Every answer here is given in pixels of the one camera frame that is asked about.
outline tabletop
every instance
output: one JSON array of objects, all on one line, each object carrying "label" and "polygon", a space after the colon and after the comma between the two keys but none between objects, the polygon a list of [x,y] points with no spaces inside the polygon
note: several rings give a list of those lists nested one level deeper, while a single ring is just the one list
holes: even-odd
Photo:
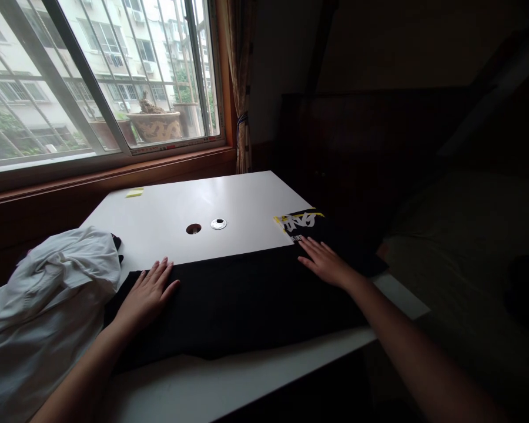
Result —
[{"label": "tabletop", "polygon": [[[287,246],[274,216],[311,207],[272,172],[224,176],[110,193],[82,226],[119,236],[123,281],[164,256],[176,264]],[[224,219],[225,228],[210,223]],[[199,224],[196,234],[186,228]],[[374,284],[410,318],[429,309],[394,277]],[[208,422],[376,339],[355,328],[274,350],[205,361],[179,356],[115,376],[101,405],[106,422]]]}]

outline black t-shirt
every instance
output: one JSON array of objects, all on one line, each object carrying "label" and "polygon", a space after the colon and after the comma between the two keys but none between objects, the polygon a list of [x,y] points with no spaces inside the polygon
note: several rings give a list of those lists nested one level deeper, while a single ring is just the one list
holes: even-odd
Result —
[{"label": "black t-shirt", "polygon": [[[329,241],[367,277],[387,266],[374,254],[341,237]],[[341,289],[328,285],[299,263],[298,246],[280,247],[174,266],[169,282],[180,287],[157,320],[123,352],[116,372],[187,354],[207,360],[281,347],[366,325],[359,308]],[[105,307],[105,325],[115,317],[140,272],[129,273]]]}]

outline bonsai tree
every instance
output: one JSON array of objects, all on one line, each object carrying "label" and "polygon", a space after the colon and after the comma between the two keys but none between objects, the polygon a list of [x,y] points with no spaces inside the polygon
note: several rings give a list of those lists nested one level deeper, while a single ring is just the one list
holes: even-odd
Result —
[{"label": "bonsai tree", "polygon": [[161,115],[163,113],[168,113],[163,108],[154,105],[147,100],[147,91],[143,91],[143,98],[139,100],[139,106],[141,107],[141,113],[146,115]]}]

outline white cloth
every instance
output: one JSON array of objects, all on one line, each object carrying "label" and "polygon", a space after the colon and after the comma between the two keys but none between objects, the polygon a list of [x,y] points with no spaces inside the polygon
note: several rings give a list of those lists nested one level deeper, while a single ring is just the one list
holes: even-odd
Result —
[{"label": "white cloth", "polygon": [[0,287],[0,422],[37,412],[102,329],[118,252],[94,227],[48,238]]}]

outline yellow sticky note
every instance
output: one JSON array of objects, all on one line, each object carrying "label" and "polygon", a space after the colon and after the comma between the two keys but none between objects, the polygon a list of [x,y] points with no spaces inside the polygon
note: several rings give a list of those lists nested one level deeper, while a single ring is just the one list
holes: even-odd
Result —
[{"label": "yellow sticky note", "polygon": [[133,188],[125,197],[139,197],[141,194],[143,194],[143,188]]}]

